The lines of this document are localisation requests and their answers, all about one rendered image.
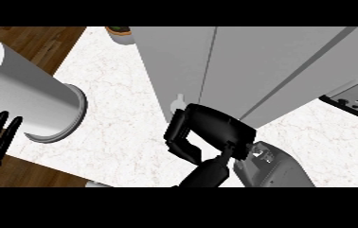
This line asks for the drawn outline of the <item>large white cylinder container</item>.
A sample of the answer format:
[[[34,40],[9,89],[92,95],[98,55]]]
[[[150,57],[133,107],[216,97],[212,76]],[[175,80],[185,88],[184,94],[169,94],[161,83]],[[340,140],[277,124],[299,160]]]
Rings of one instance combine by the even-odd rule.
[[[88,96],[0,43],[0,111],[24,118],[19,131],[39,143],[64,140],[88,113]]]

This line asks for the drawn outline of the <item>white water bottle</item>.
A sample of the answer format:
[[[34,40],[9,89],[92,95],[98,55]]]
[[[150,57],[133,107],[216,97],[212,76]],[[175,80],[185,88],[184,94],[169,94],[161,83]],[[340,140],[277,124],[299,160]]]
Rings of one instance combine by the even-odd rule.
[[[170,103],[170,112],[175,113],[176,110],[185,110],[185,109],[187,109],[185,96],[179,94],[176,99]]]

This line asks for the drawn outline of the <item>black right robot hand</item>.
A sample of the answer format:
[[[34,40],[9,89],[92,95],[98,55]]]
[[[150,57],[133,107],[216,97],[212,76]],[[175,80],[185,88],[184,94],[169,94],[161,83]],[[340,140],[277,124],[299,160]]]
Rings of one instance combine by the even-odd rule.
[[[216,158],[201,160],[201,149],[188,140],[190,132],[221,151]],[[197,165],[179,187],[219,187],[230,177],[230,158],[246,159],[255,137],[256,130],[221,111],[198,104],[178,109],[164,134],[167,151]]]

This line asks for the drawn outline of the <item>grey cabinet side panel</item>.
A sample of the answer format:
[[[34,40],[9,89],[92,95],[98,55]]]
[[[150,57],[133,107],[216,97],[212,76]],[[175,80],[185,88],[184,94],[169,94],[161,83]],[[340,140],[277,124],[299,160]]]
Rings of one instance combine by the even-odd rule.
[[[246,112],[255,129],[358,78],[358,26],[348,26]]]

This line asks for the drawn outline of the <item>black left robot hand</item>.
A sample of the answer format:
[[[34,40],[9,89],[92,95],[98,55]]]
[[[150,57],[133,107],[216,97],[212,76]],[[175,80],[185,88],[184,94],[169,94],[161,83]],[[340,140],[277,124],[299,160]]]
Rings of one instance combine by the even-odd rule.
[[[0,113],[0,128],[5,128],[8,119],[9,119],[9,112],[3,111]],[[6,152],[8,152],[9,147],[11,147],[11,143],[14,141],[15,133],[18,131],[21,124],[22,124],[22,117],[18,116],[14,119],[9,127],[6,128],[6,130],[5,130],[5,132],[0,136],[0,166],[2,166],[2,162],[3,162]]]

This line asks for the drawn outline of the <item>grey potted plant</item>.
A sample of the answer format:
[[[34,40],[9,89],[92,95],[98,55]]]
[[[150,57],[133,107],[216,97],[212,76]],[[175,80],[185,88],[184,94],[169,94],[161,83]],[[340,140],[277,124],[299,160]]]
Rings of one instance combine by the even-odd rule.
[[[107,31],[116,43],[129,45],[135,43],[130,27],[127,26],[107,26]]]

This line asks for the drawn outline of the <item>grey cabinet door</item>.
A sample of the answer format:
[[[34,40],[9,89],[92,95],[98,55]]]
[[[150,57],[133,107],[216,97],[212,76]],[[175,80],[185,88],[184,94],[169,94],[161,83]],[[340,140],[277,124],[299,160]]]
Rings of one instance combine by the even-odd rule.
[[[343,32],[342,26],[219,27],[200,104],[241,118]]]
[[[132,26],[135,43],[166,121],[178,95],[185,103],[198,102],[210,48],[213,26]]]

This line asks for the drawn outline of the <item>dark grey appliance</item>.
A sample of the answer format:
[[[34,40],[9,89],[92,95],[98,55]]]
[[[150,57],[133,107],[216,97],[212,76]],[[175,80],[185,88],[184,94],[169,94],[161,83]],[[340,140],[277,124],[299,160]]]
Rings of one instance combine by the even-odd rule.
[[[358,116],[358,79],[323,95],[320,100]]]

